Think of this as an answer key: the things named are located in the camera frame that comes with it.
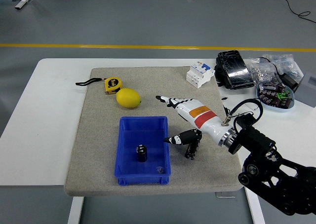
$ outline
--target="blue bowl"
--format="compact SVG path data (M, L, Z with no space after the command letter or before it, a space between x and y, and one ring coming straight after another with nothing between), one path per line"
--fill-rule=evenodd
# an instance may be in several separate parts
M271 83L271 82L263 81L263 82L258 83L258 85L257 85L257 97L260 96L260 94L259 94L259 92L260 92L259 86L262 85L262 84L264 84L264 83ZM278 108L278 107L272 107L272 106L269 106L269 105L265 104L264 102L262 102L262 106L263 106L264 108L267 108L267 109L269 109L269 110L273 110L273 111L276 111L276 112L287 112L288 110L290 110L291 108L293 108L293 106L294 106L294 93L293 93L293 91L291 90L291 88L289 88L288 86L285 86L285 87L286 87L286 89L290 92L290 97L292 98L292 101L291 101L291 103L290 103L288 109L283 109L283 108Z

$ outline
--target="white table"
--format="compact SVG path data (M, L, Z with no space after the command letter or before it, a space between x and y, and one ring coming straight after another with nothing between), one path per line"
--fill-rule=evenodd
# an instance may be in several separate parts
M0 138L0 186L63 186L75 139L85 87L74 82L89 79L93 68L189 66L214 59L43 59L27 84ZM224 105L232 109L243 99L254 97L254 89L220 88ZM265 110L255 124L276 141L281 155L305 166L316 166L313 142L316 110L295 101L287 113ZM287 131L286 136L279 129ZM238 152L240 163L249 152ZM255 223L264 222L258 197L247 191ZM69 223L78 222L83 198L74 198Z

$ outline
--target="yellow lemon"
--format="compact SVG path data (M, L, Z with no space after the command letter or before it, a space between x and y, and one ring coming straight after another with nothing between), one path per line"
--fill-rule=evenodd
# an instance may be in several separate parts
M122 88L117 92L117 102L126 108L137 107L140 103L139 94L131 88Z

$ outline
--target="black cylindrical object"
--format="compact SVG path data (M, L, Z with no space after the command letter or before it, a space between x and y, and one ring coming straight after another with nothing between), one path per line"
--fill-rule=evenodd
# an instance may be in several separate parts
M139 162L145 162L147 161L147 148L146 146L140 144L138 145L137 149L137 157Z
M197 150L198 150L198 146L199 146L199 141L189 144L184 156L187 159L194 160Z

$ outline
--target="clear plastic bag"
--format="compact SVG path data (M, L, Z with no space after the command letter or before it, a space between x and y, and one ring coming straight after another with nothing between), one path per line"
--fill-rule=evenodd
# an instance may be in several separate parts
M291 78L293 78L297 83L299 83L303 77L303 74L299 70L297 64L294 61L293 55L263 55L263 57L269 59L273 62L279 74L286 73Z
M275 77L276 69L269 61L262 58L251 58L249 60L248 68L256 85L264 81L277 81Z

